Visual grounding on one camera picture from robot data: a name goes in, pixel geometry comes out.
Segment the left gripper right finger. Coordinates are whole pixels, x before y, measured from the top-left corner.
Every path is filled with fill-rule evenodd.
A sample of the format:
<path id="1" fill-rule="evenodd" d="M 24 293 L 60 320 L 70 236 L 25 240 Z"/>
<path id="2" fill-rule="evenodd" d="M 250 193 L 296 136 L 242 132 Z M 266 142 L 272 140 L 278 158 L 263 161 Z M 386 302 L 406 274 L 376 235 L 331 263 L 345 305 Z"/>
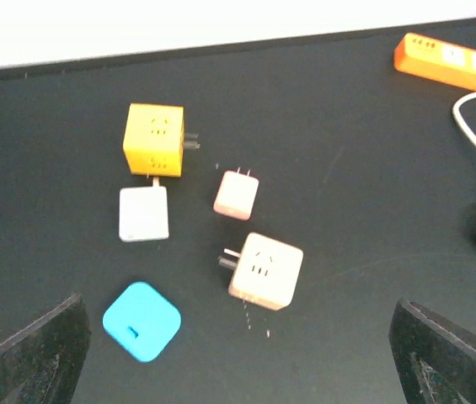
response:
<path id="1" fill-rule="evenodd" d="M 476 403 L 475 334 L 401 299 L 388 338 L 408 403 Z"/>

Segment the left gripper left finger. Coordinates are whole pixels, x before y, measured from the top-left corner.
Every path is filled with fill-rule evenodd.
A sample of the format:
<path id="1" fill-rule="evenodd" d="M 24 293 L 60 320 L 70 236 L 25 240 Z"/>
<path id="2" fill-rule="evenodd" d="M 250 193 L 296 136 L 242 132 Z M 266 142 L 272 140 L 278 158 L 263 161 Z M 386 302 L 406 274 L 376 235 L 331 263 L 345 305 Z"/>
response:
<path id="1" fill-rule="evenodd" d="M 0 343 L 0 402 L 18 391 L 16 403 L 69 403 L 91 340 L 79 293 Z"/>

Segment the blue plug adapter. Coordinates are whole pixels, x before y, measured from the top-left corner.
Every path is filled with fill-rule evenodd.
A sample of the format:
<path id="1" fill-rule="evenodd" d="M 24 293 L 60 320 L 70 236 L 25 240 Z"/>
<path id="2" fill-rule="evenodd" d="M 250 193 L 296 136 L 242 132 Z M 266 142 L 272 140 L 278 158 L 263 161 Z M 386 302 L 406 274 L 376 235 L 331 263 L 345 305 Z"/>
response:
<path id="1" fill-rule="evenodd" d="M 102 318 L 107 334 L 140 363 L 156 359 L 181 324 L 178 308 L 144 281 L 127 286 Z"/>

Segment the white charger plug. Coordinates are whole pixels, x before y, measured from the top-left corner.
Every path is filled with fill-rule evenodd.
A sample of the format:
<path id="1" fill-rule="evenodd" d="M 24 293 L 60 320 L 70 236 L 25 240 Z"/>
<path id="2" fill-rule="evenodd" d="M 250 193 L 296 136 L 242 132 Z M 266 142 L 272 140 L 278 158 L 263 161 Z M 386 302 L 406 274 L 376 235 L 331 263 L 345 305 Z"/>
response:
<path id="1" fill-rule="evenodd" d="M 123 242 L 145 242 L 168 237 L 168 194 L 159 177 L 152 177 L 151 186 L 121 189 L 119 238 Z"/>

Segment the pink round object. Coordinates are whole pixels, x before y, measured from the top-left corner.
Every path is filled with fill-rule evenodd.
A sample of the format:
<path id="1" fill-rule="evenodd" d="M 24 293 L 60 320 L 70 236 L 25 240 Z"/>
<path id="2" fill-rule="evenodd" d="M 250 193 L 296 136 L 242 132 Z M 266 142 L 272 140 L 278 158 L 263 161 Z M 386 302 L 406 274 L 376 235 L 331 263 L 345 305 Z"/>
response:
<path id="1" fill-rule="evenodd" d="M 248 234 L 240 252 L 226 248 L 218 258 L 233 271 L 231 296 L 272 311 L 290 305 L 302 260 L 301 249 L 256 232 Z"/>

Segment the yellow cube socket adapter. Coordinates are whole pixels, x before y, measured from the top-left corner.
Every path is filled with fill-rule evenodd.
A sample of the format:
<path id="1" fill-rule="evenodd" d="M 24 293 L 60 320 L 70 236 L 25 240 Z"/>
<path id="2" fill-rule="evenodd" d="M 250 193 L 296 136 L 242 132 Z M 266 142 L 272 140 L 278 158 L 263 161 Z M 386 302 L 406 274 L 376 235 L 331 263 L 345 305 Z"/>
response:
<path id="1" fill-rule="evenodd" d="M 123 152 L 131 173 L 180 177 L 185 150 L 197 150 L 196 134 L 185 132 L 185 108 L 163 104 L 130 104 Z"/>

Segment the small pink charger plug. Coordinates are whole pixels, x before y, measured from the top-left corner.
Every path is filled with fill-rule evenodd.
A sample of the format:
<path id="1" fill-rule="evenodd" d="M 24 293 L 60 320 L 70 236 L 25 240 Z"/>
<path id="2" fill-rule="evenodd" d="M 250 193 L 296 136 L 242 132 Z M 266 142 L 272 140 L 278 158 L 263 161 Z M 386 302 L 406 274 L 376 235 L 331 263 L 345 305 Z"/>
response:
<path id="1" fill-rule="evenodd" d="M 227 170 L 220 183 L 213 210 L 220 215 L 247 221 L 252 213 L 259 180 L 250 171 Z"/>

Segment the orange power strip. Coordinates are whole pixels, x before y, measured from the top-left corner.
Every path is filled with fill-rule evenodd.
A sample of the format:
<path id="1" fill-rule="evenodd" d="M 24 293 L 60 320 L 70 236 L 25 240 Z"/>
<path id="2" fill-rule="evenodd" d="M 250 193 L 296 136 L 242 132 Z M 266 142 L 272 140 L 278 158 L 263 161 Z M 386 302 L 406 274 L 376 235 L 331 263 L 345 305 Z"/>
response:
<path id="1" fill-rule="evenodd" d="M 476 91 L 476 50 L 408 33 L 393 53 L 399 72 Z"/>

